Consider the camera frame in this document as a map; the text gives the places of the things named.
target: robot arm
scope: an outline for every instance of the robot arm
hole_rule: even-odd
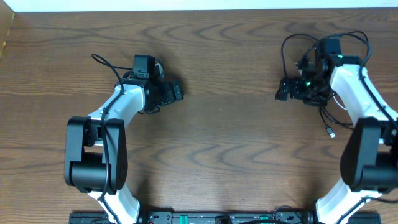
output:
[[[104,199],[98,201],[109,220],[117,223],[137,223],[139,202],[125,184],[127,176],[127,150],[125,128],[133,116],[144,110],[153,113],[160,106],[183,99],[178,80],[162,82],[163,68],[155,58],[136,55],[134,67],[115,84],[115,91],[105,104],[87,117],[72,117],[67,126],[65,152],[65,182],[90,197],[99,198],[104,191],[107,167],[104,153],[85,152],[85,147],[103,145],[106,136],[110,174]],[[104,108],[108,112],[101,122]],[[104,124],[106,134],[102,133]]]
[[[368,198],[378,198],[398,186],[396,130],[359,78],[361,63],[356,55],[341,54],[339,39],[321,39],[316,46],[315,63],[304,56],[297,64],[301,77],[282,79],[275,96],[285,101],[290,92],[291,98],[322,107],[335,92],[343,100],[354,124],[341,157],[340,180],[317,200],[313,217],[304,223],[345,224],[370,201]],[[362,76],[370,92],[396,121],[398,113],[382,99],[364,67]],[[383,143],[392,146],[390,152],[378,152],[379,144]]]
[[[318,221],[325,224],[347,223],[350,216],[370,201],[364,198],[378,198],[397,185],[397,167],[392,165],[396,157],[377,153],[379,143],[391,141],[391,132],[386,128],[388,118],[364,89],[358,71],[359,65],[344,64],[335,67],[330,78],[331,88],[342,99],[356,128],[341,158],[342,178],[316,202]],[[366,68],[362,73],[374,96],[396,120],[397,112],[377,92]]]

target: cable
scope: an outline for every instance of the cable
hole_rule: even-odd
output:
[[[121,87],[119,94],[116,95],[116,97],[113,98],[113,100],[111,100],[111,102],[105,106],[105,108],[103,109],[102,115],[101,115],[101,132],[102,132],[102,140],[103,140],[104,153],[105,153],[105,185],[104,185],[104,189],[102,191],[101,196],[99,196],[99,198],[97,198],[97,200],[102,202],[102,201],[104,201],[105,194],[108,190],[109,174],[111,173],[111,165],[109,164],[108,142],[106,140],[106,131],[105,131],[105,116],[108,114],[108,111],[109,111],[110,107],[113,105],[113,103],[116,102],[116,100],[118,100],[118,98],[121,95],[123,95],[124,86],[123,86],[123,83],[122,83],[122,80],[120,78],[118,71],[116,71],[116,69],[113,65],[111,65],[105,58],[103,58],[102,56],[100,56],[98,54],[91,54],[91,57],[94,60],[96,60],[97,62],[99,62],[101,64],[105,64],[106,66],[110,67],[112,69],[112,71],[115,73],[115,75],[117,76],[117,78],[119,80],[120,87]]]
[[[95,218],[95,219],[93,219],[91,222],[90,222],[90,224],[93,224],[93,223],[97,223],[97,222],[100,222],[100,221],[108,221],[108,219],[107,218]]]
[[[282,54],[282,63],[283,63],[283,67],[284,67],[285,77],[287,77],[287,72],[286,72],[286,64],[285,64],[284,45],[285,45],[287,40],[289,40],[291,37],[295,37],[295,36],[308,37],[308,38],[311,38],[311,39],[316,40],[318,42],[318,39],[316,37],[308,35],[308,34],[293,34],[293,35],[290,35],[290,36],[285,38],[284,42],[282,43],[282,47],[280,48],[280,52]]]
[[[115,221],[115,223],[121,224],[121,221],[119,220],[118,216],[113,212],[112,208],[108,205],[105,198],[101,202],[104,203],[104,206],[107,209],[107,211],[113,216],[113,220]]]
[[[335,99],[335,102],[337,103],[337,105],[339,106],[339,107],[341,107],[341,109],[343,109],[343,110],[347,110],[347,108],[345,108],[344,106],[342,106],[338,101],[337,101],[337,99],[336,99],[336,96],[335,95],[333,95],[333,99]]]
[[[358,31],[358,30],[352,31],[352,32],[347,32],[347,33],[332,34],[332,35],[323,37],[323,38],[321,38],[320,40],[316,41],[316,42],[304,53],[303,57],[300,59],[300,61],[298,61],[297,64],[300,66],[301,63],[304,61],[304,59],[307,57],[308,53],[309,53],[312,49],[314,49],[315,47],[317,47],[318,44],[319,44],[319,41],[321,41],[322,39],[332,38],[332,37],[341,38],[341,37],[344,37],[344,36],[348,35],[348,36],[357,38],[357,39],[359,39],[359,40],[363,40],[362,38],[358,37],[357,35],[354,35],[355,33],[360,33],[360,34],[364,35],[364,37],[365,37],[365,39],[366,39],[366,42],[369,42],[369,39],[368,39],[367,35],[366,35],[364,32]],[[368,49],[366,50],[366,55],[369,54],[369,51],[370,51],[370,49],[368,48]]]
[[[330,122],[332,122],[333,124],[339,124],[339,125],[341,125],[342,127],[347,128],[347,129],[350,129],[350,130],[353,130],[353,129],[354,129],[354,128],[348,127],[349,125],[353,125],[353,123],[342,123],[342,122],[338,121],[336,118],[334,118],[334,117],[329,113],[328,110],[326,110],[325,107],[320,107],[320,110],[321,110],[321,112],[326,116],[326,118],[327,118]]]
[[[96,56],[96,57],[99,57],[101,60],[104,60],[101,56],[99,56],[99,55],[97,55],[97,54],[91,54],[91,57],[92,57],[94,60],[96,60],[98,63],[110,67],[109,65],[111,65],[111,64],[110,64],[108,61],[107,61],[107,62],[100,61],[100,60],[98,60],[97,58],[95,58],[93,55]],[[112,67],[113,67],[113,68],[117,68],[117,69],[132,70],[132,68],[120,67],[120,66],[114,66],[114,65],[112,65]]]
[[[157,111],[152,111],[152,112],[149,112],[149,113],[143,113],[143,112],[138,111],[137,113],[144,114],[144,115],[151,115],[151,114],[159,113],[160,112],[160,106],[157,103],[155,103],[155,105],[156,105]]]
[[[386,199],[381,199],[381,198],[374,198],[374,197],[363,197],[358,203],[356,203],[352,208],[350,208],[344,215],[342,215],[336,222],[336,224],[340,224],[343,219],[345,219],[348,215],[350,215],[353,211],[355,211],[359,206],[362,205],[362,203],[366,203],[367,200],[375,200],[378,202],[383,202],[383,203],[398,203],[398,200],[386,200]]]
[[[319,115],[321,116],[322,121],[323,121],[323,124],[325,125],[325,127],[326,127],[326,128],[329,128],[328,123],[326,123],[325,119],[323,118],[323,115],[322,115],[322,107],[319,107]]]
[[[275,224],[291,224],[285,221],[280,221],[280,220],[253,220],[253,221],[248,221],[240,224],[261,224],[261,223],[275,223]]]
[[[367,93],[369,94],[369,96],[372,98],[373,102],[376,104],[376,106],[379,108],[379,110],[387,117],[387,119],[390,121],[390,123],[396,129],[396,131],[398,131],[398,124],[396,123],[396,121],[394,121],[394,119],[386,111],[386,109],[385,109],[386,106],[381,105],[379,100],[377,100],[377,98],[374,96],[374,94],[372,93],[372,91],[369,89],[368,85],[365,82],[365,77],[362,75],[362,69],[366,65],[366,62],[368,62],[369,58],[372,55],[372,48],[371,48],[369,42],[366,42],[366,45],[368,46],[369,51],[368,51],[367,56],[363,60],[362,64],[359,66],[359,79],[361,80],[361,83],[362,83],[363,87],[365,88],[365,90],[367,91]]]
[[[131,74],[131,71],[126,71],[123,75],[123,78],[127,78]]]
[[[277,208],[277,209],[274,211],[274,213],[272,214],[272,217],[273,217],[274,219],[276,219],[276,217],[275,217],[276,211],[278,211],[278,210],[281,209],[281,208],[289,208],[289,209],[293,210],[293,212],[294,212],[294,214],[297,216],[297,218],[298,218],[299,220],[302,219],[302,217],[301,217],[300,215],[298,215],[297,212],[296,212],[292,207],[290,207],[290,206],[288,206],[288,205],[282,205],[282,206],[280,206],[279,208]]]
[[[374,198],[374,197],[368,197],[368,199],[374,200],[374,201],[377,201],[377,202],[382,202],[382,203],[391,203],[391,204],[398,203],[398,200],[388,200],[388,199]]]

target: green connector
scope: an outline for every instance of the green connector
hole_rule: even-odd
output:
[[[180,216],[180,224],[188,224],[188,215]]]
[[[263,216],[263,217],[260,217],[260,219],[261,220],[265,220],[265,219],[268,219],[268,217],[267,216]]]

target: white arm segment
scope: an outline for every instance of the white arm segment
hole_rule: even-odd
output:
[[[331,88],[337,92],[343,100],[345,107],[355,125],[359,118],[375,117],[379,121],[387,121],[388,118],[379,110],[375,102],[369,96],[368,92],[363,87],[359,79],[359,65],[343,65],[335,67],[330,78]],[[387,103],[382,99],[379,92],[371,83],[368,71],[366,68],[362,69],[362,74],[365,77],[369,89],[374,96],[385,106],[386,111],[394,119],[398,117],[398,113],[391,109]],[[382,194],[376,190],[362,190],[360,192],[352,192],[348,185],[346,185],[342,178],[323,198],[316,203],[318,221],[325,224],[335,224],[341,216],[351,210],[363,197],[378,198]],[[352,214],[359,210],[365,203],[362,203],[355,211],[351,212],[345,217],[340,224],[345,224]]]
[[[387,121],[388,118],[379,110],[372,98],[362,85],[359,79],[359,65],[343,65],[335,67],[330,78],[331,88],[340,96],[348,114],[355,125],[358,118],[375,117],[379,121]],[[377,98],[381,105],[385,106],[386,111],[394,119],[398,117],[395,112],[383,100],[379,92],[373,86],[368,76],[368,70],[362,69],[365,82],[373,95]]]
[[[108,115],[105,117],[105,121],[111,118],[122,119],[124,121],[124,128],[126,128],[132,117],[136,115],[136,113],[142,110],[145,106],[145,93],[142,87],[137,85],[127,85],[124,84],[124,94],[119,97],[116,102],[110,107]],[[92,112],[88,116],[91,117],[92,120],[101,121],[101,116],[104,108],[108,105],[120,92],[120,85],[117,85],[114,88],[114,93],[112,96],[102,105],[98,110]],[[95,141],[96,146],[102,146],[103,142]]]
[[[360,192],[352,192],[342,178],[329,191],[329,193],[321,199],[318,199],[315,209],[317,210],[318,221],[324,224],[335,224],[342,215],[353,208],[363,197],[378,198],[382,195],[375,190],[362,190]],[[365,203],[362,203],[357,209],[345,217],[340,224],[346,224],[352,214],[358,211]]]
[[[102,192],[90,192],[88,195],[95,200],[101,195]],[[123,188],[116,192],[116,195],[109,195],[106,193],[105,201],[108,203],[111,210],[118,216],[122,223],[136,223],[139,213],[139,202],[135,199],[126,184]],[[113,215],[106,209],[105,205],[101,202],[99,204],[108,214],[109,221],[115,223]]]
[[[142,110],[145,105],[144,89],[137,85],[124,84],[124,94],[121,95],[110,107],[108,115],[105,120],[111,118],[117,118],[124,120],[124,127],[126,128],[134,115]],[[116,86],[112,96],[102,105],[98,110],[89,114],[92,120],[101,120],[103,109],[108,105],[120,92],[120,85]],[[96,141],[95,145],[102,146],[102,141]],[[94,199],[100,197],[102,192],[92,191],[88,195]],[[116,191],[116,195],[109,195],[106,193],[105,200],[109,205],[110,209],[118,217],[119,221],[123,223],[136,223],[139,213],[139,202],[135,199],[127,187],[124,184],[121,190]],[[105,205],[98,202],[106,211],[110,222],[115,222],[112,214],[106,209]]]

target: wooden table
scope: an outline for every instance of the wooden table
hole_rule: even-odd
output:
[[[101,210],[63,179],[67,121],[100,107],[116,83],[93,52],[126,67],[134,54],[153,55],[167,77],[183,81],[183,101],[136,115],[126,130],[127,184],[145,206],[311,206],[339,179],[350,131],[333,126],[331,139],[316,108],[274,100],[283,77],[280,45],[293,33],[356,29],[374,49],[373,83],[398,109],[397,9],[16,14],[0,66],[0,222],[66,223],[72,211]],[[287,42],[291,77],[310,44]],[[342,46],[346,54],[366,53],[348,37]],[[328,108],[348,120],[334,102]],[[366,206],[384,223],[398,222],[396,209]]]

